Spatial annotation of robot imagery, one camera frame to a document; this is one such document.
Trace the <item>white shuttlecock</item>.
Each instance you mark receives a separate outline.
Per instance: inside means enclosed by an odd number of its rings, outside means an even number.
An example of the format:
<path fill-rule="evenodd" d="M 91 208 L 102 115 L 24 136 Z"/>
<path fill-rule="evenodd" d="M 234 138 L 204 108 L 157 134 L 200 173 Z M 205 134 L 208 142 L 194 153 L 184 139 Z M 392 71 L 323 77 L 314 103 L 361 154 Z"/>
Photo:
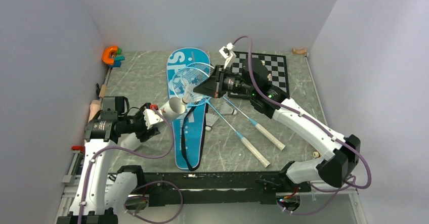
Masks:
<path fill-rule="evenodd" d="M 186 86 L 184 95 L 182 96 L 182 103 L 185 105 L 197 106 L 205 101 L 206 96 L 194 92 L 195 87 L 195 84 L 189 84 Z"/>

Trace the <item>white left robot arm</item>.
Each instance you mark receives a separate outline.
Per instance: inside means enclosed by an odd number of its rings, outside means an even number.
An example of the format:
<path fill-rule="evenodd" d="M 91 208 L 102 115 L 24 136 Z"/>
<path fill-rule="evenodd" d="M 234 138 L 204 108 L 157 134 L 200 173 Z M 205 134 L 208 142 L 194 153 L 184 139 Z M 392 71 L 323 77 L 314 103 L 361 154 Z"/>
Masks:
<path fill-rule="evenodd" d="M 122 166 L 108 189 L 108 171 L 114 150 L 133 153 L 118 145 L 122 134 L 135 133 L 145 142 L 159 133 L 158 124 L 166 122 L 166 114 L 156 104 L 146 103 L 130 115 L 126 97 L 105 97 L 98 111 L 91 112 L 84 130 L 83 167 L 74 199 L 57 223 L 118 223 L 117 213 L 130 193 L 144 190 L 146 181 L 142 167 Z"/>

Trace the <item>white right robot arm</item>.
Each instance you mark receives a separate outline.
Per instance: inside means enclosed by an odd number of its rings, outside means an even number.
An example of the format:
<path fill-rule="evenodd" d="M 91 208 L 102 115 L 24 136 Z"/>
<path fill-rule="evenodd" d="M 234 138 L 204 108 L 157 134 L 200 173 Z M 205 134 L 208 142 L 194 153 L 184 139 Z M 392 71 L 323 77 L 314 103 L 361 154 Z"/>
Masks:
<path fill-rule="evenodd" d="M 360 139 L 329 129 L 273 85 L 269 74 L 258 58 L 243 66 L 241 73 L 216 65 L 209 75 L 198 75 L 192 80 L 192 91 L 211 98 L 220 98 L 228 92 L 250 96 L 255 110 L 289 127 L 319 152 L 319 158 L 287 163 L 279 172 L 281 189 L 291 191 L 311 181 L 324 181 L 341 188 L 359 162 Z"/>

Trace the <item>white shuttlecock tube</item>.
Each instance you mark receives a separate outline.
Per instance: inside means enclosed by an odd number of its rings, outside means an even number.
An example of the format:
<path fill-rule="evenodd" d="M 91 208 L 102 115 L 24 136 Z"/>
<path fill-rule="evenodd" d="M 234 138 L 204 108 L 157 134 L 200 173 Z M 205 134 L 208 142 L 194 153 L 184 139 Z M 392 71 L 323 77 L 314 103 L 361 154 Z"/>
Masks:
<path fill-rule="evenodd" d="M 173 120 L 181 116 L 186 112 L 186 106 L 182 103 L 182 100 L 173 97 L 170 98 L 164 105 L 160 107 L 160 109 L 157 108 L 156 105 L 152 105 L 150 107 L 152 110 L 160 110 L 162 113 L 162 118 L 164 122 L 162 123 L 171 123 Z M 129 150 L 136 150 L 139 148 L 143 143 L 141 143 L 135 133 L 129 133 L 125 138 L 121 140 L 120 146 Z"/>

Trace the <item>blue racket bag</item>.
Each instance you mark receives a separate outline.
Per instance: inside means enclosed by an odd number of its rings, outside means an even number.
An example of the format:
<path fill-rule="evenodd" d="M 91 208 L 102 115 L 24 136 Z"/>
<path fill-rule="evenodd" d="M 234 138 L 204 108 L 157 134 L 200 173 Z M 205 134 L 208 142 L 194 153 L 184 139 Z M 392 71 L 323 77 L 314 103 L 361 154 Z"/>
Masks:
<path fill-rule="evenodd" d="M 210 59 L 205 51 L 198 48 L 181 48 L 170 54 L 166 66 L 169 98 L 176 96 L 171 85 L 175 73 L 194 62 L 209 64 Z M 172 122 L 176 166 L 182 171 L 194 171 L 200 166 L 207 111 L 208 105 L 197 106 L 190 115 L 186 111 Z"/>

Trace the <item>blue racket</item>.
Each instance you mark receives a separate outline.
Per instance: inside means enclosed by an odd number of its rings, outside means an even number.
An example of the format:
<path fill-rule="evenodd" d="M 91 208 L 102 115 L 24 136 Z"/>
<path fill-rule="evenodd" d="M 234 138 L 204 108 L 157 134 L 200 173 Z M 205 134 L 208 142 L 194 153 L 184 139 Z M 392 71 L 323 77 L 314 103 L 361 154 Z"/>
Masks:
<path fill-rule="evenodd" d="M 186 86 L 189 84 L 194 84 L 191 80 L 192 79 L 196 79 L 197 78 L 197 70 L 196 69 L 191 69 L 190 71 L 190 75 L 185 75 L 185 72 L 187 72 L 187 68 L 183 68 L 180 69 L 178 72 L 176 72 L 174 74 L 174 76 L 172 77 L 172 79 L 169 81 L 169 89 L 172 90 L 175 95 L 182 99 L 182 96 L 184 95 Z M 195 84 L 196 86 L 199 85 L 200 83 L 202 83 L 203 81 L 199 81 L 197 80 L 197 83 Z M 206 96 L 206 99 L 203 103 L 200 103 L 197 106 L 192 106 L 192 105 L 185 105 L 187 108 L 187 112 L 186 115 L 183 117 L 182 123 L 181 123 L 181 130 L 182 133 L 180 134 L 181 136 L 181 146 L 180 146 L 180 150 L 182 153 L 182 157 L 185 160 L 185 162 L 188 162 L 188 155 L 187 155 L 187 148 L 186 148 L 186 136 L 189 134 L 188 131 L 188 125 L 191 123 L 190 121 L 190 116 L 193 115 L 194 111 L 201 108 L 203 110 L 206 109 L 206 106 L 209 105 L 214 111 L 215 114 L 214 115 L 218 115 L 219 119 L 221 118 L 230 128 L 232 131 L 234 131 L 234 133 L 238 136 L 238 138 L 240 139 L 240 141 L 243 143 L 243 145 L 253 154 L 253 156 L 255 156 L 258 161 L 266 168 L 270 165 L 270 162 L 256 149 L 256 147 L 245 137 L 243 136 L 239 131 L 237 131 L 225 118 L 223 115 L 221 115 L 220 111 L 218 111 L 210 102 L 210 97 Z M 203 113 L 203 127 L 202 127 L 202 133 L 205 133 L 205 114 L 206 112 Z"/>
<path fill-rule="evenodd" d="M 186 66 L 187 72 L 185 72 L 185 75 L 190 75 L 191 69 L 196 69 L 197 72 L 197 78 L 192 79 L 191 81 L 196 84 L 197 80 L 202 81 L 207 79 L 214 71 L 214 66 L 210 64 L 204 64 L 200 62 L 194 62 L 190 65 Z M 285 148 L 285 145 L 281 143 L 273 134 L 271 134 L 266 128 L 264 128 L 261 124 L 259 124 L 254 119 L 250 118 L 248 115 L 246 115 L 242 110 L 240 110 L 235 104 L 233 104 L 226 96 L 223 96 L 223 99 L 226 101 L 223 103 L 222 109 L 221 109 L 221 115 L 236 115 L 238 112 L 240 112 L 244 117 L 246 117 L 253 125 L 254 127 L 262 133 L 270 142 L 272 142 L 280 151 L 282 151 Z"/>

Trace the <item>white shuttlecock table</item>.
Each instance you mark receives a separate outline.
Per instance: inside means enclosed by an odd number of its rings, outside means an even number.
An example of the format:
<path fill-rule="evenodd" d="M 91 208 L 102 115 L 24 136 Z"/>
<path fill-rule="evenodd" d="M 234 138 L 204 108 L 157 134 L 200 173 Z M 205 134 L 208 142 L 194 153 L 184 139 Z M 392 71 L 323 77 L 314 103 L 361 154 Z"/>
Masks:
<path fill-rule="evenodd" d="M 218 121 L 219 116 L 218 115 L 214 115 L 211 113 L 206 113 L 205 114 L 205 130 L 206 131 L 211 131 L 214 124 Z"/>
<path fill-rule="evenodd" d="M 223 102 L 221 105 L 220 113 L 222 115 L 236 115 L 237 110 L 231 107 L 228 103 Z"/>

